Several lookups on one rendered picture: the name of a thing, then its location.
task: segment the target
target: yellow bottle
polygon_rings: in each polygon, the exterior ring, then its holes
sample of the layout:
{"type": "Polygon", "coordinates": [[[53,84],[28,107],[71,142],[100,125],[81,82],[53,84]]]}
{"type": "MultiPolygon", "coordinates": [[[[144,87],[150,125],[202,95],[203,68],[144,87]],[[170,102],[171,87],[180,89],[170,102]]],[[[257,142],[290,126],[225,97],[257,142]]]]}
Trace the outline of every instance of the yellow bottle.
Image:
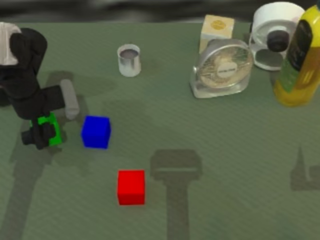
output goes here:
{"type": "Polygon", "coordinates": [[[285,106],[307,104],[320,83],[320,0],[301,16],[273,87],[285,106]]]}

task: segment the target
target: cube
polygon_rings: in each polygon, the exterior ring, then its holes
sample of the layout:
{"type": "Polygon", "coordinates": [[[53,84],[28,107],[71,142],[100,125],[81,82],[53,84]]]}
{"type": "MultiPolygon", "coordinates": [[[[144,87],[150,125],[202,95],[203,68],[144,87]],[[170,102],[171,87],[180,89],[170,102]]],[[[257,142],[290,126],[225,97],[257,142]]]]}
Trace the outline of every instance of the cube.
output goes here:
{"type": "Polygon", "coordinates": [[[119,205],[144,205],[145,187],[144,170],[119,170],[117,179],[119,205]]]}
{"type": "Polygon", "coordinates": [[[86,116],[81,137],[86,148],[107,149],[111,135],[110,119],[105,116],[86,116]]]}

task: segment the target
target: green table surface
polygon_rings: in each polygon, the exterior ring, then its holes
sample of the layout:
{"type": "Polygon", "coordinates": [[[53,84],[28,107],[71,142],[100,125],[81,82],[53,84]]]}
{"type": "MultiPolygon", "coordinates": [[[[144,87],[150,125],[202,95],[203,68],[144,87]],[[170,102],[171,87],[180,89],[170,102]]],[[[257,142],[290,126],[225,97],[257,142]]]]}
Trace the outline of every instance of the green table surface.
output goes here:
{"type": "Polygon", "coordinates": [[[0,240],[320,239],[319,94],[286,108],[254,68],[242,93],[195,99],[201,24],[20,26],[47,37],[39,81],[73,79],[81,115],[58,111],[64,143],[38,151],[21,143],[28,123],[0,109],[0,240]],[[118,71],[126,43],[141,48],[135,78],[118,71]],[[88,114],[110,117],[108,150],[83,147],[88,114]],[[118,206],[119,169],[145,170],[144,206],[118,206]]]}

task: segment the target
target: clock face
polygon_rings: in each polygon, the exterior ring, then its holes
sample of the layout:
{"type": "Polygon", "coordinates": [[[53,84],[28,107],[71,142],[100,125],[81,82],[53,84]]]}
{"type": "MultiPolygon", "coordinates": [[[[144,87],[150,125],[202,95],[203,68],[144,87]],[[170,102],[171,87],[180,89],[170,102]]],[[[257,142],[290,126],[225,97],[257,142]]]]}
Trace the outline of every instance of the clock face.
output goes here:
{"type": "Polygon", "coordinates": [[[248,49],[231,46],[212,54],[199,66],[198,78],[210,88],[231,87],[250,74],[252,65],[248,49]]]}

